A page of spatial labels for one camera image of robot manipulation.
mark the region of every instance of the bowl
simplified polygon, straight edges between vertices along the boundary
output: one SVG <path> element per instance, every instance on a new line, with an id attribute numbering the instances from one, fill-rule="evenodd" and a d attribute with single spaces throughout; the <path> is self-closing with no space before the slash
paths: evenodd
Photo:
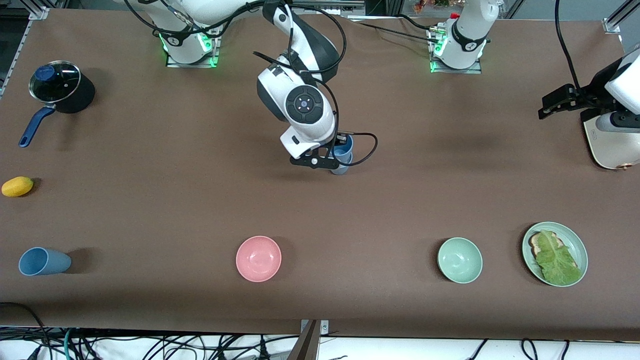
<path id="1" fill-rule="evenodd" d="M 558 235 L 558 238 L 562 240 L 564 245 L 567 246 L 569 253 L 573 257 L 573 260 L 575 260 L 575 263 L 578 265 L 578 269 L 580 270 L 580 272 L 582 272 L 580 279 L 569 285 L 556 285 L 545 280 L 544 276 L 542 276 L 542 269 L 540 268 L 540 266 L 538 266 L 538 262 L 536 261 L 535 256 L 533 256 L 533 249 L 531 248 L 531 244 L 529 243 L 531 236 L 534 236 L 542 230 L 553 231 Z M 587 249 L 584 247 L 584 244 L 582 243 L 582 240 L 580 240 L 578 235 L 563 224 L 558 224 L 557 222 L 550 221 L 539 222 L 530 227 L 529 230 L 527 230 L 527 232 L 524 234 L 524 238 L 522 239 L 522 257 L 524 258 L 525 264 L 527 264 L 527 267 L 533 273 L 533 275 L 535 275 L 540 279 L 540 281 L 544 282 L 545 284 L 557 286 L 558 288 L 565 288 L 567 286 L 576 285 L 578 282 L 580 282 L 580 280 L 582 280 L 584 274 L 586 274 L 587 267 L 589 265 Z"/>
<path id="2" fill-rule="evenodd" d="M 468 284 L 482 272 L 482 254 L 465 238 L 451 238 L 438 251 L 438 267 L 451 281 Z"/>
<path id="3" fill-rule="evenodd" d="M 269 280 L 278 272 L 281 262 L 280 247 L 266 236 L 248 238 L 236 253 L 238 272 L 251 282 Z"/>

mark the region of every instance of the yellow lemon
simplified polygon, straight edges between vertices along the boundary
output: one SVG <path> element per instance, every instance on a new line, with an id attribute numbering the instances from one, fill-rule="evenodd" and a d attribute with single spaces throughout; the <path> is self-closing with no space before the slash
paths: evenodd
<path id="1" fill-rule="evenodd" d="M 18 197 L 31 191 L 33 180 L 26 176 L 14 177 L 2 185 L 2 194 L 8 197 Z"/>

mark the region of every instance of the cup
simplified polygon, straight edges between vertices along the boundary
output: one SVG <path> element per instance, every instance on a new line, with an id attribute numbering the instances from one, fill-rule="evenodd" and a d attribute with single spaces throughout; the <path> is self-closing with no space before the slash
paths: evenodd
<path id="1" fill-rule="evenodd" d="M 350 164 L 353 160 L 353 137 L 347 135 L 347 142 L 344 145 L 338 145 L 333 148 L 333 155 L 341 163 Z M 337 169 L 331 170 L 334 175 L 342 175 L 349 170 L 349 167 L 340 165 Z"/>
<path id="2" fill-rule="evenodd" d="M 36 135 L 42 119 L 58 111 L 77 113 L 93 101 L 95 87 L 80 69 L 68 61 L 52 61 L 39 67 L 29 81 L 29 93 L 44 107 L 38 110 L 18 143 L 27 147 Z"/>
<path id="3" fill-rule="evenodd" d="M 18 269 L 25 276 L 59 274 L 70 266 L 71 258 L 68 255 L 43 247 L 32 247 L 25 251 L 18 262 Z"/>

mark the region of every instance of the pot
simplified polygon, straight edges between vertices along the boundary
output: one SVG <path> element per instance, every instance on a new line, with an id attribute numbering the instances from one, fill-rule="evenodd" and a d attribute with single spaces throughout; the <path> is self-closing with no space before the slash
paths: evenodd
<path id="1" fill-rule="evenodd" d="M 33 73 L 29 81 L 29 93 L 45 105 L 29 121 L 18 143 L 20 147 L 29 146 L 45 117 L 56 111 L 77 113 L 89 106 L 95 95 L 95 87 L 74 64 L 52 61 Z"/>

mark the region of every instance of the green bowl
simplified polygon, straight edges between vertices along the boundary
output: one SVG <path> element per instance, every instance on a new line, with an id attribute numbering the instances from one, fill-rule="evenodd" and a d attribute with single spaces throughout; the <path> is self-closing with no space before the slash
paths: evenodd
<path id="1" fill-rule="evenodd" d="M 465 238 L 451 238 L 438 251 L 438 267 L 451 281 L 468 284 L 482 272 L 482 254 Z"/>
<path id="2" fill-rule="evenodd" d="M 542 230 L 553 231 L 558 235 L 558 238 L 562 240 L 565 246 L 568 247 L 569 253 L 575 260 L 575 263 L 578 265 L 578 269 L 582 272 L 582 276 L 580 279 L 576 280 L 574 283 L 569 285 L 556 285 L 552 284 L 545 280 L 544 276 L 542 276 L 542 269 L 538 266 L 538 262 L 536 262 L 536 258 L 533 256 L 533 250 L 531 248 L 531 244 L 529 240 L 531 236 L 539 233 Z M 585 249 L 582 240 L 578 237 L 576 233 L 574 233 L 571 229 L 564 226 L 563 224 L 558 224 L 557 222 L 539 222 L 536 225 L 533 225 L 529 228 L 526 234 L 524 234 L 524 239 L 522 239 L 522 257 L 524 258 L 525 264 L 533 275 L 540 279 L 540 281 L 545 284 L 549 284 L 551 286 L 557 286 L 558 288 L 565 288 L 567 286 L 576 285 L 582 278 L 584 274 L 587 273 L 587 267 L 589 265 L 589 258 L 587 257 L 587 249 Z"/>

